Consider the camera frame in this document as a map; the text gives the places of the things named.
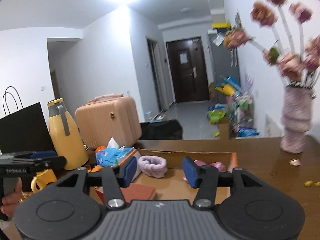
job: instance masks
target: wall outlet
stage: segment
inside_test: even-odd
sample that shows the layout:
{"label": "wall outlet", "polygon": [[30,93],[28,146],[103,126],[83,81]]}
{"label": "wall outlet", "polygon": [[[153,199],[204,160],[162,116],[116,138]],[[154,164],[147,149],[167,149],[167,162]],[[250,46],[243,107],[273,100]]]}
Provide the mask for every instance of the wall outlet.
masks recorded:
{"label": "wall outlet", "polygon": [[281,137],[282,131],[279,126],[276,124],[273,119],[266,114],[266,121],[265,121],[265,130],[264,136],[265,137]]}

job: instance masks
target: suitcase handle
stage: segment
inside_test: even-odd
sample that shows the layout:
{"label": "suitcase handle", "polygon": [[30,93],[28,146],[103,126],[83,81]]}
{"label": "suitcase handle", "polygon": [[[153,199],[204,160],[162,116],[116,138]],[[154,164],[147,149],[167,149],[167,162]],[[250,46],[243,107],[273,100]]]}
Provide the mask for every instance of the suitcase handle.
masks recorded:
{"label": "suitcase handle", "polygon": [[89,103],[93,103],[93,102],[98,102],[102,99],[104,100],[109,100],[109,99],[114,99],[114,98],[123,98],[123,94],[109,94],[109,95],[103,95],[103,96],[100,96],[100,97],[96,97],[94,99],[91,99],[89,101]]}
{"label": "suitcase handle", "polygon": [[68,126],[68,120],[67,120],[67,117],[66,117],[66,112],[63,108],[63,106],[57,106],[58,110],[59,110],[59,114],[61,116],[61,120],[62,120],[62,125],[63,125],[63,128],[64,128],[64,133],[66,136],[69,136],[70,135],[70,130],[69,130],[69,126]]}

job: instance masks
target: pink suitcase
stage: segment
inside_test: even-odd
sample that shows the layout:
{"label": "pink suitcase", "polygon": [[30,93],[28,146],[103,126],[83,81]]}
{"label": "pink suitcase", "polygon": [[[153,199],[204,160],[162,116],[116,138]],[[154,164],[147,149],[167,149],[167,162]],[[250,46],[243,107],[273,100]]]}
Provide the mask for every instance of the pink suitcase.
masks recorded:
{"label": "pink suitcase", "polygon": [[76,110],[76,119],[85,144],[107,146],[113,137],[120,147],[133,146],[141,137],[135,101],[113,94],[97,97]]}

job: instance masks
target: fuzzy vase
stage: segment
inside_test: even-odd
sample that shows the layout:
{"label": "fuzzy vase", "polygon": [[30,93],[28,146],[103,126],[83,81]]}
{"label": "fuzzy vase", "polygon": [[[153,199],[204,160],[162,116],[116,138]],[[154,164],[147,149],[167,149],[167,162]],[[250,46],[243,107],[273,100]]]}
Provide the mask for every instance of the fuzzy vase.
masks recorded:
{"label": "fuzzy vase", "polygon": [[308,88],[284,88],[284,107],[282,109],[282,124],[284,136],[281,149],[285,152],[298,154],[305,148],[305,132],[311,128],[312,90]]}

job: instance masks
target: thermos lid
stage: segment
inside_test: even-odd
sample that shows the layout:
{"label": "thermos lid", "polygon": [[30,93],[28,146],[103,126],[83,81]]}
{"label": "thermos lid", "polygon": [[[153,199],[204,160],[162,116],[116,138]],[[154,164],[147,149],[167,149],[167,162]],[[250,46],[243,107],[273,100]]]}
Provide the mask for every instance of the thermos lid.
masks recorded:
{"label": "thermos lid", "polygon": [[52,100],[50,102],[47,103],[47,106],[54,106],[55,104],[57,103],[62,103],[63,102],[63,98],[59,98],[59,99],[56,99],[56,100]]}

